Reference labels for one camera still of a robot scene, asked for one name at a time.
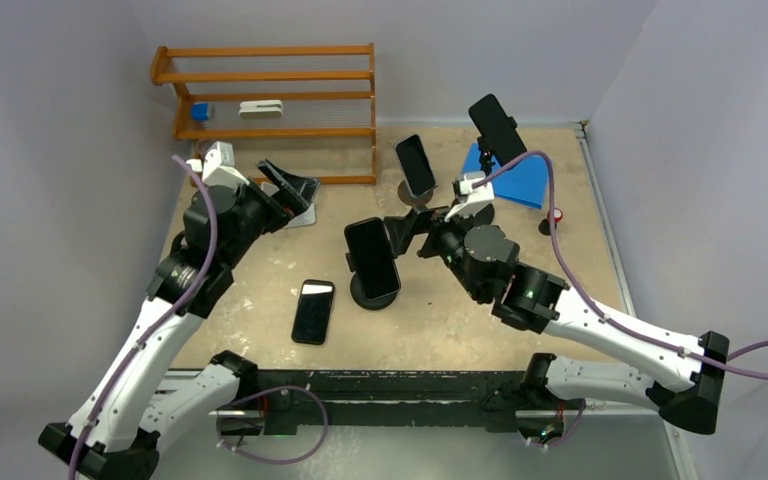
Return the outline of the black phone from silver stand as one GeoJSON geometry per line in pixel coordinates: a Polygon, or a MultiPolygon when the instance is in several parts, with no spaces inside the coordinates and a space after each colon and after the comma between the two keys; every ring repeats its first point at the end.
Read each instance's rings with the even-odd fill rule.
{"type": "Polygon", "coordinates": [[[301,286],[291,330],[295,343],[323,345],[327,338],[335,285],[324,280],[305,280],[301,286]]]}

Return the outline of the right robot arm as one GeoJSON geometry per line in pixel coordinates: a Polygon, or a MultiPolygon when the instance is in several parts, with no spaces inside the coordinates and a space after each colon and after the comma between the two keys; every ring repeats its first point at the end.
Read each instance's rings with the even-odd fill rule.
{"type": "Polygon", "coordinates": [[[387,216],[384,228],[394,256],[425,235],[418,257],[440,258],[470,298],[491,305],[503,324],[610,356],[605,363],[533,355],[521,381],[529,404],[621,402],[652,410],[692,433],[715,433],[730,347],[726,336],[670,331],[585,300],[563,278],[520,262],[518,244],[496,225],[445,220],[437,209],[387,216]]]}

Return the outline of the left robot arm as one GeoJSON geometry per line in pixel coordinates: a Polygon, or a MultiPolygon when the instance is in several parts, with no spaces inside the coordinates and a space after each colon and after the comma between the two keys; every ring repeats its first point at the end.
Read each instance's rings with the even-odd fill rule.
{"type": "Polygon", "coordinates": [[[258,163],[275,186],[264,192],[231,165],[182,169],[197,187],[184,228],[157,266],[136,323],[103,379],[67,421],[50,423],[39,445],[61,460],[69,478],[147,479],[161,455],[200,418],[231,406],[265,403],[257,366],[230,351],[214,355],[183,387],[154,395],[178,352],[234,282],[253,243],[309,210],[320,188],[313,177],[258,163]]]}

